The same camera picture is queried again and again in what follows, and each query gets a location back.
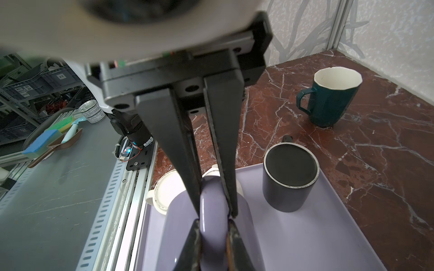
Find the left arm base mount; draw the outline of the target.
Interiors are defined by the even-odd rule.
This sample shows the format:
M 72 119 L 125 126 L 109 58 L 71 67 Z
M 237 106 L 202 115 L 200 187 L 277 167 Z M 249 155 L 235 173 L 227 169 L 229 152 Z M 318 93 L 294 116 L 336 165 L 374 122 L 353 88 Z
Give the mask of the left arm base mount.
M 137 145 L 127 137 L 121 137 L 115 145 L 114 155 L 125 164 L 127 171 L 148 168 L 154 151 L 154 138 L 150 137 L 143 145 Z

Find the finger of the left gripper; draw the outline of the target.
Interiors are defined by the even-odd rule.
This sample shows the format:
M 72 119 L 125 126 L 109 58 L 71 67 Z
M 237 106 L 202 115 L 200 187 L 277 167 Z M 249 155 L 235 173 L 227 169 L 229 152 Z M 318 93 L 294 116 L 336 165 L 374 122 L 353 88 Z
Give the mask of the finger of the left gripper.
M 199 213 L 202 174 L 187 111 L 171 89 L 136 96 L 135 105 L 145 126 L 178 171 Z
M 204 99 L 224 194 L 232 217 L 238 215 L 236 149 L 244 79 L 239 69 L 205 78 Z

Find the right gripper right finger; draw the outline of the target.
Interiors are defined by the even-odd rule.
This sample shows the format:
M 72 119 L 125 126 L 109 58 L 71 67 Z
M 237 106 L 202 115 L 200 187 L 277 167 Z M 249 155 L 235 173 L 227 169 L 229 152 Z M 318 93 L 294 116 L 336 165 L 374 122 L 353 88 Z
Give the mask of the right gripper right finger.
M 233 220 L 228 221 L 226 254 L 229 271 L 255 271 L 241 234 Z

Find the lavender plastic tray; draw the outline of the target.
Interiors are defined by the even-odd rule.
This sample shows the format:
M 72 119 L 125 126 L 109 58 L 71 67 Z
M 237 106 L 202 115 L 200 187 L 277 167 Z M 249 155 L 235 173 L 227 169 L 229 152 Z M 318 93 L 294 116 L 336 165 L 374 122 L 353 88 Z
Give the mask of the lavender plastic tray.
M 272 208 L 262 192 L 261 164 L 239 168 L 243 189 L 236 225 L 250 236 L 266 271 L 382 271 L 384 265 L 335 193 L 320 175 L 304 205 L 296 212 Z M 152 207 L 144 221 L 138 271 L 170 271 L 197 219 L 186 192 L 171 202 L 166 215 Z

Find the black enamel mug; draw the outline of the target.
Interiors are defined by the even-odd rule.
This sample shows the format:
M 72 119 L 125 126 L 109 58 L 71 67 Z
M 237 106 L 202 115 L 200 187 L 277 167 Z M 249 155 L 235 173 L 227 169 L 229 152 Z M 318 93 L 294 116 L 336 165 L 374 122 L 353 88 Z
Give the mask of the black enamel mug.
M 295 212 L 307 200 L 320 174 L 319 161 L 306 147 L 285 135 L 263 158 L 262 191 L 267 203 L 280 212 Z

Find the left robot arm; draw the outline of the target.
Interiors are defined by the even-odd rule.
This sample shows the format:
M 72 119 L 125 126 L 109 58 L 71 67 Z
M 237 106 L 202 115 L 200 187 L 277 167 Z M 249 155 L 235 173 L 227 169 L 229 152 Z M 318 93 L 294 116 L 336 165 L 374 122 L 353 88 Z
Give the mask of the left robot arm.
M 273 38 L 269 16 L 211 43 L 133 61 L 88 63 L 93 95 L 110 107 L 113 128 L 137 147 L 155 140 L 181 176 L 194 209 L 200 209 L 201 167 L 190 116 L 207 115 L 231 216 L 238 215 L 236 148 L 245 88 L 265 70 Z

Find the lavender mug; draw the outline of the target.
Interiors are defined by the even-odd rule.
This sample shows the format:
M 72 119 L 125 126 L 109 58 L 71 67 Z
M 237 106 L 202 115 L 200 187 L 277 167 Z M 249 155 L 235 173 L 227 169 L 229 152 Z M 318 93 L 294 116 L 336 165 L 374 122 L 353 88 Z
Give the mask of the lavender mug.
M 209 181 L 202 179 L 199 213 L 194 209 L 188 193 L 180 193 L 171 202 L 166 215 L 156 269 L 174 270 L 192 223 L 199 219 L 202 236 L 200 271 L 229 271 L 226 254 L 229 220 L 235 222 L 255 271 L 263 271 L 264 260 L 249 205 L 240 194 L 237 194 L 237 203 L 238 215 L 232 217 L 220 177 Z

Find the white faceted mug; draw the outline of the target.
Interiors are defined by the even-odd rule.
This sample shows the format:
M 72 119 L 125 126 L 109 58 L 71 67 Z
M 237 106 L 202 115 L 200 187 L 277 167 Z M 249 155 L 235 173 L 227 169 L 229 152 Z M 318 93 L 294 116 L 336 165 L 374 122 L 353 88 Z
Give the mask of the white faceted mug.
M 220 171 L 218 168 L 217 164 L 214 164 L 211 166 L 211 168 L 209 168 L 203 175 L 202 178 L 204 178 L 206 181 L 211 180 L 212 178 L 215 177 L 220 177 Z M 244 196 L 244 192 L 241 186 L 241 183 L 239 182 L 238 179 L 236 179 L 236 190 L 237 193 L 240 194 L 241 196 Z

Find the small tin can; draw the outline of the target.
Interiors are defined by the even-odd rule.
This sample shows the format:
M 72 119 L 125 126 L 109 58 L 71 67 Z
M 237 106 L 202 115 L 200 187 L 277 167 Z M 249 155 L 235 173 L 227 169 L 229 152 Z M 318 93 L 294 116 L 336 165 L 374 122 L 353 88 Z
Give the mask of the small tin can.
M 99 104 L 95 99 L 89 100 L 83 103 L 79 107 L 79 112 L 91 123 L 99 123 L 102 121 L 106 115 L 104 111 L 100 108 Z

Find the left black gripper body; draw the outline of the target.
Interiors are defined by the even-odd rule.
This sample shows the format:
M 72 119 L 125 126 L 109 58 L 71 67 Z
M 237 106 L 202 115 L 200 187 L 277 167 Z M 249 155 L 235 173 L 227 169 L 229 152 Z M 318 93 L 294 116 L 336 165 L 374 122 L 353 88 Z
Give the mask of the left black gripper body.
M 103 101 L 120 112 L 134 111 L 136 96 L 167 88 L 190 102 L 201 95 L 205 78 L 230 70 L 241 72 L 245 86 L 256 84 L 272 38 L 269 16 L 259 11 L 246 29 L 211 43 L 122 67 L 114 62 L 87 64 L 86 77 L 101 89 Z

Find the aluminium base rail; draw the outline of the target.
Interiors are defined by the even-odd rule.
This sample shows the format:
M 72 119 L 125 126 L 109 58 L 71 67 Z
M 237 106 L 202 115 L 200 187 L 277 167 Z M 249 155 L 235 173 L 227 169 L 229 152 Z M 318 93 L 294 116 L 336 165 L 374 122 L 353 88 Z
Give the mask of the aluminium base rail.
M 116 161 L 106 191 L 80 256 L 78 271 L 131 271 L 137 249 L 139 224 L 145 211 L 144 195 L 152 179 L 158 150 L 153 143 L 146 150 L 145 168 L 129 171 L 127 163 Z

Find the dark green mug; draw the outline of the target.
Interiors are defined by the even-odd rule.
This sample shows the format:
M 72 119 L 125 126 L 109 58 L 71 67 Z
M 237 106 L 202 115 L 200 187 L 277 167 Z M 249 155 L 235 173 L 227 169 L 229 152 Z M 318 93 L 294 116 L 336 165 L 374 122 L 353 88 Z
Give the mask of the dark green mug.
M 345 114 L 362 82 L 362 75 L 353 69 L 324 68 L 314 74 L 311 88 L 298 93 L 296 106 L 313 124 L 334 126 Z

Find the grey storage crates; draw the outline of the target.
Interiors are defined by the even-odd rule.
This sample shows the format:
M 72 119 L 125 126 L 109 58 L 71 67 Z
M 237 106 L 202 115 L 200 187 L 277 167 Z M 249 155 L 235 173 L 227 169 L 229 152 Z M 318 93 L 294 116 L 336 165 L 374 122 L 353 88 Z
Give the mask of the grey storage crates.
M 1 108 L 1 144 L 27 138 L 41 125 L 42 116 L 31 103 L 52 94 L 68 93 L 84 86 L 78 75 L 62 59 L 46 58 L 28 69 L 24 65 L 1 77 L 1 99 L 16 108 Z

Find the cream round mug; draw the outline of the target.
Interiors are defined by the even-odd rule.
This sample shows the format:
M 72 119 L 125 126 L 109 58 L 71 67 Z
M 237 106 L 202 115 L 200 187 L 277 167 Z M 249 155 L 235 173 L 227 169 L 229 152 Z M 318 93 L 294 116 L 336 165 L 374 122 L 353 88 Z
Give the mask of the cream round mug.
M 145 202 L 153 206 L 160 214 L 166 215 L 171 202 L 183 191 L 185 191 L 185 186 L 182 178 L 177 170 L 171 170 L 146 193 Z

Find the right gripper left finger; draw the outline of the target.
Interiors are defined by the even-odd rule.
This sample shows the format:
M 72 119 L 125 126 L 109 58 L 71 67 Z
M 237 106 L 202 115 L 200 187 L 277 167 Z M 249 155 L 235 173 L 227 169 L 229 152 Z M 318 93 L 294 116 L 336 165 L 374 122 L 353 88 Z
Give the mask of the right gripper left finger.
M 174 271 L 200 271 L 202 254 L 202 236 L 200 232 L 200 221 L 193 221 L 187 235 L 180 256 L 175 264 Z

